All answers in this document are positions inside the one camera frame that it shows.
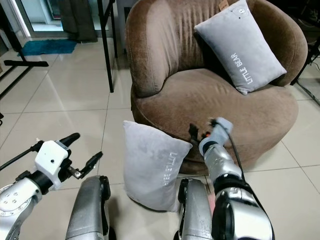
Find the tiled floor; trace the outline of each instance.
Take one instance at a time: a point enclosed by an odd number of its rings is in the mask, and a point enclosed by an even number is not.
[[[109,41],[112,50],[112,39]],[[102,150],[91,175],[106,175],[111,183],[110,220],[119,240],[171,240],[178,229],[177,213],[148,211],[124,191],[123,120],[130,111],[131,76],[126,58],[113,61],[114,93],[109,93],[102,42],[78,44],[72,54],[29,57],[48,61],[34,68],[0,102],[0,164],[32,145],[36,138],[55,140],[73,132],[81,138],[72,146],[71,160],[81,168]],[[15,59],[9,52],[0,58]],[[0,83],[3,90],[23,69]],[[308,66],[301,81],[320,98],[320,71]],[[299,115],[292,130],[272,150],[246,169],[246,179],[269,213],[279,240],[317,240],[320,236],[320,107],[298,87],[288,86],[298,100]],[[32,170],[34,154],[0,173],[0,185]],[[207,182],[205,176],[199,176]],[[81,181],[69,179],[50,192],[23,225],[20,239],[64,239]]]

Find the armchair armrest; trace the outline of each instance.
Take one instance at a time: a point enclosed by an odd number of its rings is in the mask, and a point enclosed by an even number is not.
[[[307,59],[308,44],[302,30],[290,16],[266,0],[256,0],[251,12],[272,52],[287,71],[271,83],[288,85]]]
[[[135,94],[159,93],[179,64],[176,22],[168,3],[138,1],[127,18],[125,42]]]

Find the dark curtain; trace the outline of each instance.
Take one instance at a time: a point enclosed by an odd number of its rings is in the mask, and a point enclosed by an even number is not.
[[[88,0],[58,0],[63,30],[77,42],[97,42]]]

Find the brown armchair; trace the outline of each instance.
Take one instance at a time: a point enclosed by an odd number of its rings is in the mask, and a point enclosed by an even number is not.
[[[284,86],[303,67],[308,46],[299,26],[279,8],[266,0],[247,0],[287,74],[242,95],[214,53],[194,34],[195,25],[219,12],[219,2],[140,0],[132,8],[126,25],[132,112],[137,123],[185,141],[190,140],[190,123],[201,134],[210,130],[208,118],[224,117],[234,124],[232,135],[247,166],[274,147],[296,121],[297,102]],[[234,155],[229,143],[226,149]],[[206,169],[194,146],[180,172],[200,174]]]

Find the glass door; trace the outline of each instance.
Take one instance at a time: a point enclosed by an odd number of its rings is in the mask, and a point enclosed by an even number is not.
[[[61,23],[60,8],[58,0],[15,0],[27,26],[31,37],[61,37],[66,38],[68,34],[64,32]],[[101,36],[101,27],[98,14],[97,0],[88,0],[94,24],[94,29],[98,37]],[[112,37],[111,28],[106,26],[107,37]]]

